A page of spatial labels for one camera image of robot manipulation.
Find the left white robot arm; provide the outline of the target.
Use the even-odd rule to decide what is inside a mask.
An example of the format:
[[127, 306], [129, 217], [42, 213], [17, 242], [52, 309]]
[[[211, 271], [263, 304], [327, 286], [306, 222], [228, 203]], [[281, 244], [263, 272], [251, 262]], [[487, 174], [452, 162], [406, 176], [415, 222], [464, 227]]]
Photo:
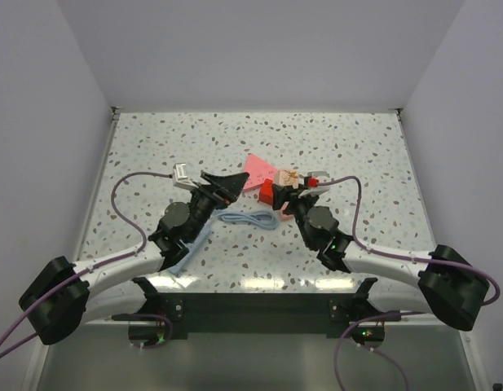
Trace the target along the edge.
[[183, 164], [176, 164], [168, 177], [176, 187], [189, 191], [191, 199], [170, 204], [156, 230], [143, 235], [140, 244], [88, 261], [57, 257], [25, 290], [19, 306], [44, 345], [62, 341], [86, 318], [93, 319], [95, 313], [88, 304], [100, 293], [182, 261], [214, 211], [238, 200], [249, 174], [201, 172], [202, 180], [196, 182], [188, 177]]

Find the pink triangular power socket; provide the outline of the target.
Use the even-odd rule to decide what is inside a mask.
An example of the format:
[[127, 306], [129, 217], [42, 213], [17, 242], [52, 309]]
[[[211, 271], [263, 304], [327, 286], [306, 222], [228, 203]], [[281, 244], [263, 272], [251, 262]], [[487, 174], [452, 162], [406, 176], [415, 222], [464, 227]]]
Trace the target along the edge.
[[249, 154], [244, 171], [249, 175], [243, 188], [246, 192], [260, 188], [267, 179], [273, 179], [278, 169], [255, 154]]

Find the beige cube socket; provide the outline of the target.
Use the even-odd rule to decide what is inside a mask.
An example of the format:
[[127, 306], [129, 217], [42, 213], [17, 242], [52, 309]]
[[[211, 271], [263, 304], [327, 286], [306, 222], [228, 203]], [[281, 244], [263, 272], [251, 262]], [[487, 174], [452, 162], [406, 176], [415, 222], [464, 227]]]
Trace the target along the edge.
[[280, 187], [298, 189], [299, 174], [293, 169], [279, 169], [273, 177], [273, 183]]

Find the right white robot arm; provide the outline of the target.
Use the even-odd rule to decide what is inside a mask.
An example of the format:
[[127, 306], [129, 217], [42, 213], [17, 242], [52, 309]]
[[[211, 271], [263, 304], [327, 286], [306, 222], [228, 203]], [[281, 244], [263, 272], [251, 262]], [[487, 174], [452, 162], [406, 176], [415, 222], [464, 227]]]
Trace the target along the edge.
[[489, 289], [487, 278], [448, 246], [405, 252], [359, 244], [353, 235], [339, 230], [329, 208], [317, 204], [321, 192], [305, 185], [273, 185], [272, 207], [284, 208], [294, 217], [304, 244], [327, 269], [390, 280], [353, 300], [359, 318], [407, 310], [433, 314], [457, 330], [473, 328]]

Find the red cube socket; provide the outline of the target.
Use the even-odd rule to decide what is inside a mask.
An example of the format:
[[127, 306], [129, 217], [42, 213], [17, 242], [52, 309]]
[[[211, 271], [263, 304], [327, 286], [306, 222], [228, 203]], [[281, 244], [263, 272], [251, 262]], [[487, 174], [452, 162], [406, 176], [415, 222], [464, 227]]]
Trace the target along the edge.
[[271, 179], [266, 179], [263, 184], [260, 186], [258, 193], [258, 201], [263, 204], [273, 205], [273, 189], [272, 189], [273, 181]]

